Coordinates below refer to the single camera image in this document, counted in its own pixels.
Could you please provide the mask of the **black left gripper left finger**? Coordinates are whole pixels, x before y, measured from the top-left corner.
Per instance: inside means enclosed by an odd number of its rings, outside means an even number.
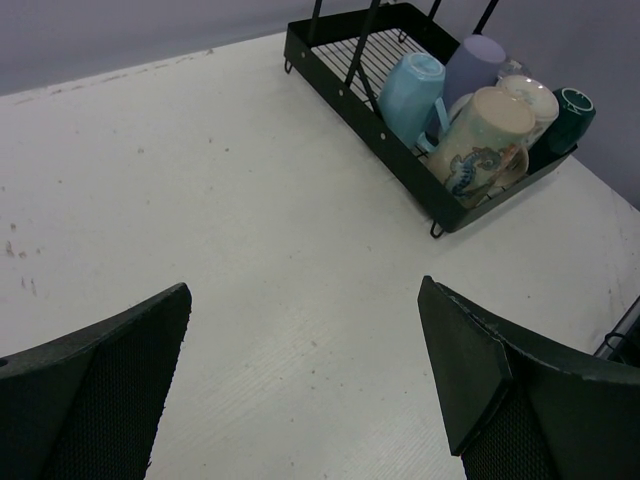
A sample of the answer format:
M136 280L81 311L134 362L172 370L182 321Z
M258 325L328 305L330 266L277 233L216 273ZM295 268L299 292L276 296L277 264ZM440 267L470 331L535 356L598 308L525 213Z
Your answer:
M178 283L3 357L2 478L144 478L191 306Z

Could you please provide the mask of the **beige seahorse mug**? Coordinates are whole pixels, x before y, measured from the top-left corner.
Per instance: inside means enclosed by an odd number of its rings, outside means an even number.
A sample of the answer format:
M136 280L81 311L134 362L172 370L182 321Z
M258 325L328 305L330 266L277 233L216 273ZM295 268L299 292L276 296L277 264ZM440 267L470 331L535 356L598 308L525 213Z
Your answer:
M477 205L508 168L533 131L536 117L526 101L502 88L482 87L449 121L444 103L435 108L443 135L437 143L422 134L417 145L426 166L465 208Z

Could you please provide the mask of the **light blue faceted mug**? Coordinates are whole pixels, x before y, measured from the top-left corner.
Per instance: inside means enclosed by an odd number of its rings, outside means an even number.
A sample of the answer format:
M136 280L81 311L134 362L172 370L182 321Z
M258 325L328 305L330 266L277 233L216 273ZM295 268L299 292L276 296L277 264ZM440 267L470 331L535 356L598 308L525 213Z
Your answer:
M429 153L437 149L426 136L433 115L444 132L449 129L442 98L445 77L445 66L423 52L404 55L387 76L378 107L386 126L406 147Z

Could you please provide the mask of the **dark teal cup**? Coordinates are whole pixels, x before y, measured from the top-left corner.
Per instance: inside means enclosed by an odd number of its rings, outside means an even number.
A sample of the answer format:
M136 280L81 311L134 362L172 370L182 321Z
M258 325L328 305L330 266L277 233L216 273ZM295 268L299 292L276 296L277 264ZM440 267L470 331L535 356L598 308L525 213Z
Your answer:
M556 120L529 150L529 173L570 153L596 116L595 104L582 91L562 87L553 92L559 105Z

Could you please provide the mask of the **lavender plastic cup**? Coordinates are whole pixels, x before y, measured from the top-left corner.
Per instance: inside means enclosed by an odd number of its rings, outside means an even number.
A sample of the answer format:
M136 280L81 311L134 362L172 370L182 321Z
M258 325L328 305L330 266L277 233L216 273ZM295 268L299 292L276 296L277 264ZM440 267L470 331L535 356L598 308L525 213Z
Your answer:
M464 95L494 85L505 60L506 52L495 40L480 34L465 38L446 64L442 96L446 108Z

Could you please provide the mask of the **clear faceted glass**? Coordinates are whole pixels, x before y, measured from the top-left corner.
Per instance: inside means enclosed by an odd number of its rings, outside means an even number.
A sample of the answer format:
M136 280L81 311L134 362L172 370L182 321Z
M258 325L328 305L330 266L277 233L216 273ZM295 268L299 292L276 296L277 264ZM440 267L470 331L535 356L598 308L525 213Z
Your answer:
M497 73L497 80L502 80L505 77L521 75L525 77L531 76L531 71L522 62L513 58L507 58L499 67Z

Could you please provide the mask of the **white floral mug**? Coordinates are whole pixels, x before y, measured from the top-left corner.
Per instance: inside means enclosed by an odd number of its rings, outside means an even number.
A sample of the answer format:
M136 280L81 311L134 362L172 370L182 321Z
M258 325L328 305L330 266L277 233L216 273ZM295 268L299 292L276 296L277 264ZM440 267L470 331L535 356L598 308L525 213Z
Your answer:
M558 118L558 100L545 85L524 75L505 76L496 86L524 100L534 112L534 129L524 141L524 146L530 149Z

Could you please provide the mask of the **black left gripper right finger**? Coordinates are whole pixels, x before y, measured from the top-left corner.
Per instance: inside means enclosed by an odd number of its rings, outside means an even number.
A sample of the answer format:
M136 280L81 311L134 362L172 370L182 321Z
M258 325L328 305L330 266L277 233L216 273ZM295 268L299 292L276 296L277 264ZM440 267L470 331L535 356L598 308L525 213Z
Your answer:
M544 337L430 276L418 307L449 449L466 478L638 478L637 367Z

